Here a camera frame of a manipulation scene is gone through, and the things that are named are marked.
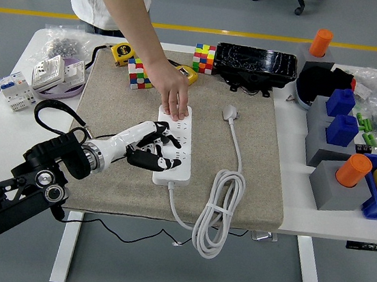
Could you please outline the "person's left hand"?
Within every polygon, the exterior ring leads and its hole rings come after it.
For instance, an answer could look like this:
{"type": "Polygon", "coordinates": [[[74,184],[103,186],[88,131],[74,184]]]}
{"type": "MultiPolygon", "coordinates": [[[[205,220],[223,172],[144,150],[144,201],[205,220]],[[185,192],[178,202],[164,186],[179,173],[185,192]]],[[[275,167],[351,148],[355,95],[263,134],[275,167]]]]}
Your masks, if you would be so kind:
{"type": "Polygon", "coordinates": [[[168,114],[173,121],[182,120],[188,116],[189,80],[187,77],[164,57],[152,63],[148,62],[145,66],[151,83],[161,96],[161,105],[165,114],[168,114]]]}

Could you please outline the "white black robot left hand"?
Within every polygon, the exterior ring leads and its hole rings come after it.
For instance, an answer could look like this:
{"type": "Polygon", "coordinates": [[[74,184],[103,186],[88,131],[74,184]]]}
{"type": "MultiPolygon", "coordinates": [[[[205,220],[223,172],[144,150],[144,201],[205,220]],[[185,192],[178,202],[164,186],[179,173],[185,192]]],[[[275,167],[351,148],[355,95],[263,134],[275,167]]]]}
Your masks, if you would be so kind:
{"type": "Polygon", "coordinates": [[[177,149],[180,142],[170,133],[169,123],[146,121],[121,131],[107,140],[91,139],[83,144],[92,172],[101,172],[111,163],[126,158],[133,166],[161,172],[180,166],[179,159],[165,158],[161,145],[171,142],[177,149]]]}

